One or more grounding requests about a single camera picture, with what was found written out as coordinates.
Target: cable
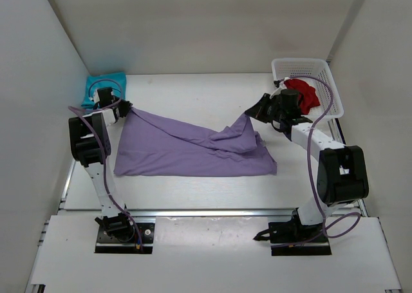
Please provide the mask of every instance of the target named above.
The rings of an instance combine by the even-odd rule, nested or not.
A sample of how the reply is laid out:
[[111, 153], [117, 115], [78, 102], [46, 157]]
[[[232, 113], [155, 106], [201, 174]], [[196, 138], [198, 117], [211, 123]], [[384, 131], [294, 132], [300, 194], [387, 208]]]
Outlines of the cable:
[[[362, 215], [361, 215], [360, 213], [354, 211], [354, 212], [347, 213], [347, 214], [345, 214], [344, 216], [339, 217], [338, 219], [336, 219], [335, 221], [333, 221], [331, 224], [329, 224], [328, 226], [326, 226], [326, 215], [325, 215], [325, 213], [324, 213], [324, 211], [323, 211], [323, 209], [322, 209], [322, 207], [321, 207], [321, 203], [320, 203], [320, 201], [319, 201], [319, 197], [318, 197], [317, 192], [316, 192], [316, 187], [315, 187], [315, 182], [314, 182], [314, 176], [313, 176], [313, 173], [312, 173], [312, 163], [311, 163], [311, 161], [310, 161], [310, 150], [311, 150], [311, 145], [312, 145], [312, 135], [313, 135], [315, 126], [319, 123], [319, 121], [322, 120], [323, 117], [326, 116], [326, 114], [330, 111], [330, 109], [331, 109], [331, 107], [332, 107], [332, 105], [333, 105], [333, 91], [332, 91], [331, 87], [330, 87], [327, 83], [325, 83], [325, 82], [324, 82], [323, 80], [321, 80], [321, 79], [318, 79], [317, 77], [313, 77], [313, 76], [310, 76], [310, 75], [299, 75], [299, 76], [291, 77], [291, 79], [300, 79], [300, 78], [302, 78], [302, 79], [313, 79], [313, 80], [316, 80], [317, 82], [320, 82], [321, 84], [323, 84], [323, 85], [326, 87], [326, 89], [328, 90], [328, 92], [329, 92], [329, 94], [330, 94], [330, 101], [329, 101], [328, 107], [327, 107], [327, 108], [325, 109], [325, 111], [314, 121], [314, 123], [313, 123], [312, 126], [310, 127], [309, 135], [308, 135], [308, 145], [307, 145], [307, 148], [306, 148], [306, 159], [307, 159], [307, 161], [308, 161], [308, 174], [309, 174], [309, 180], [310, 180], [310, 187], [312, 188], [312, 193], [313, 193], [314, 198], [315, 198], [316, 206], [317, 206], [317, 208], [318, 208], [318, 210], [319, 210], [319, 212], [320, 212], [320, 214], [322, 215], [322, 218], [323, 218], [323, 221], [322, 221], [322, 231], [321, 231], [318, 235], [316, 235], [316, 236], [314, 236], [314, 237], [312, 237], [312, 238], [309, 238], [309, 239], [307, 239], [307, 240], [299, 241], [299, 242], [296, 242], [296, 243], [284, 243], [284, 244], [281, 244], [281, 245], [273, 245], [272, 247], [274, 247], [274, 248], [279, 248], [279, 247], [292, 247], [292, 246], [295, 246], [295, 245], [303, 245], [303, 244], [308, 243], [308, 242], [310, 242], [310, 241], [312, 241], [312, 240], [314, 240], [314, 239], [316, 239], [316, 238], [318, 238], [318, 237], [320, 237], [320, 236], [322, 236], [322, 235], [324, 235], [324, 236], [327, 237], [327, 238], [338, 238], [338, 237], [344, 236], [345, 234], [348, 234], [350, 231], [352, 231], [352, 230], [356, 227], [356, 225], [359, 223], [359, 221], [361, 220], [361, 217], [362, 217]], [[357, 219], [355, 220], [355, 223], [354, 223], [349, 229], [347, 229], [346, 231], [344, 231], [344, 232], [342, 232], [342, 233], [340, 233], [340, 234], [334, 235], [334, 236], [330, 236], [330, 235], [328, 234], [328, 229], [330, 229], [330, 228], [333, 227], [336, 223], [342, 221], [343, 219], [345, 219], [345, 218], [347, 218], [347, 217], [349, 217], [349, 216], [356, 216], [356, 217], [357, 217]]]
[[[111, 81], [111, 82], [114, 82], [115, 84], [117, 84], [117, 86], [118, 86], [118, 87], [120, 88], [120, 90], [121, 90], [121, 96], [120, 96], [119, 100], [116, 101], [116, 102], [113, 103], [113, 104], [110, 104], [109, 106], [106, 106], [106, 107], [105, 107], [105, 109], [106, 109], [106, 108], [113, 107], [115, 104], [118, 104], [118, 103], [122, 100], [122, 97], [123, 97], [123, 89], [122, 89], [121, 85], [120, 85], [118, 82], [116, 82], [115, 80], [111, 80], [111, 79], [100, 79], [100, 80], [96, 80], [92, 85], [94, 85], [94, 84], [96, 84], [96, 83], [98, 83], [98, 82], [101, 82], [101, 81], [103, 81], [103, 80], [109, 80], [109, 81]], [[84, 111], [83, 109], [74, 108], [73, 106], [69, 106], [68, 109], [69, 109], [70, 111], [74, 112], [74, 114], [76, 114], [76, 116], [78, 116], [78, 117], [80, 118], [80, 120], [86, 125], [86, 127], [88, 127], [88, 129], [90, 130], [90, 132], [91, 132], [91, 133], [93, 134], [93, 136], [96, 138], [98, 147], [99, 147], [99, 149], [100, 149], [100, 152], [102, 153], [102, 159], [104, 159], [104, 161], [103, 161], [103, 184], [104, 184], [104, 189], [106, 190], [106, 193], [108, 194], [109, 199], [111, 200], [111, 202], [113, 203], [113, 205], [116, 206], [116, 208], [117, 208], [121, 213], [123, 213], [125, 216], [127, 216], [127, 217], [129, 218], [129, 220], [132, 222], [133, 228], [134, 228], [134, 230], [135, 230], [135, 232], [137, 233], [137, 236], [138, 236], [137, 242], [140, 242], [140, 251], [143, 252], [143, 243], [142, 243], [142, 240], [143, 240], [143, 239], [142, 239], [142, 235], [140, 234], [140, 230], [139, 230], [139, 228], [138, 228], [138, 226], [137, 226], [137, 224], [136, 224], [136, 222], [135, 222], [135, 219], [133, 219], [133, 217], [132, 217], [127, 211], [125, 211], [123, 208], [121, 208], [121, 206], [119, 206], [119, 204], [117, 204], [116, 200], [112, 197], [112, 195], [111, 195], [111, 193], [110, 193], [110, 190], [109, 190], [109, 187], [108, 187], [108, 181], [107, 181], [107, 164], [106, 164], [106, 161], [107, 161], [107, 160], [106, 160], [106, 153], [104, 152], [104, 148], [103, 148], [103, 143], [102, 143], [102, 141], [101, 141], [100, 138], [98, 137], [96, 131], [93, 129], [93, 127], [91, 126], [91, 124], [82, 116], [81, 113]]]
[[120, 242], [120, 243], [127, 243], [129, 240], [131, 240], [133, 237], [135, 237], [136, 236], [136, 229], [135, 229], [135, 227], [133, 227], [133, 234], [131, 235], [131, 237], [128, 239], [128, 240], [121, 240], [120, 238], [117, 238], [116, 237], [116, 239]]

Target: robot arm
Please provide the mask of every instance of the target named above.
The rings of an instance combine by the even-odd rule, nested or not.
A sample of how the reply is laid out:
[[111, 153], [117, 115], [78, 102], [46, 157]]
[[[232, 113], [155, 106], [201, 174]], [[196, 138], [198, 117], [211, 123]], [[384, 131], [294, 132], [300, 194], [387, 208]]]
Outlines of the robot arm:
[[113, 96], [112, 88], [100, 88], [94, 95], [96, 103], [101, 110], [94, 111], [83, 118], [96, 132], [104, 148], [102, 151], [98, 142], [80, 117], [69, 119], [71, 153], [76, 161], [88, 172], [96, 190], [102, 216], [96, 218], [96, 222], [102, 227], [108, 236], [114, 236], [119, 240], [127, 240], [134, 234], [134, 228], [130, 224], [129, 217], [125, 214], [127, 208], [123, 199], [116, 190], [113, 174], [109, 166], [111, 145], [107, 127], [116, 123], [119, 118], [125, 117], [130, 110], [131, 103]]
[[368, 179], [362, 149], [358, 146], [345, 146], [334, 141], [317, 129], [313, 129], [308, 144], [312, 121], [302, 116], [299, 108], [299, 92], [282, 90], [274, 96], [264, 94], [261, 100], [245, 114], [264, 123], [271, 123], [273, 128], [292, 142], [310, 148], [310, 155], [318, 163], [316, 195], [306, 204], [297, 208], [292, 220], [281, 229], [260, 232], [255, 240], [269, 240], [264, 234], [283, 234], [293, 232], [291, 240], [297, 243], [319, 234], [322, 230], [324, 216], [329, 217], [337, 209], [353, 203], [368, 195]]

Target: red cloth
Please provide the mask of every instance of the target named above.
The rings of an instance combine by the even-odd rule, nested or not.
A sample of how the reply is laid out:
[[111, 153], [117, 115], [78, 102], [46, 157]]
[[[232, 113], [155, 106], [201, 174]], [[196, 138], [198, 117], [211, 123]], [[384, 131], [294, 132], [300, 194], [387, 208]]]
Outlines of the red cloth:
[[321, 105], [315, 93], [315, 88], [309, 86], [303, 80], [288, 79], [285, 81], [285, 85], [288, 89], [295, 89], [303, 94], [303, 101], [301, 103], [302, 114], [307, 115], [311, 108]]

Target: white table surface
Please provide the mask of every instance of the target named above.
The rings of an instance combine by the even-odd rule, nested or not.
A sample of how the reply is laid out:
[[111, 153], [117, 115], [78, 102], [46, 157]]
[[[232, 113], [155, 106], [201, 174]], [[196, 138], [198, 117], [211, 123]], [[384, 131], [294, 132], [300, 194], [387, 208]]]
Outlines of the white table surface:
[[[221, 131], [264, 94], [274, 90], [271, 73], [201, 75], [128, 75], [126, 97], [134, 107]], [[129, 209], [294, 208], [312, 195], [306, 151], [269, 124], [252, 120], [277, 162], [277, 175], [234, 178], [181, 176], [115, 177]], [[115, 166], [123, 122], [109, 127], [111, 168]], [[314, 175], [317, 162], [312, 161]], [[84, 168], [74, 168], [65, 209], [99, 209]]]
[[[266, 218], [157, 218], [152, 255], [95, 254], [92, 214], [52, 216], [32, 283], [65, 292], [385, 292], [400, 288], [377, 218], [331, 240], [331, 256], [272, 257]], [[343, 231], [339, 222], [330, 234]]]

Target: purple cloth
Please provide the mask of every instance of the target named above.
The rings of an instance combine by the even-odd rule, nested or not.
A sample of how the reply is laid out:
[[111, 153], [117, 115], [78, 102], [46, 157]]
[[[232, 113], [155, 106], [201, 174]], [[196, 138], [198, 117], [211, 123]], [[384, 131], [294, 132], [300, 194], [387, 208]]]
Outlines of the purple cloth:
[[244, 114], [216, 132], [132, 108], [120, 137], [115, 174], [256, 176], [276, 174], [276, 162]]

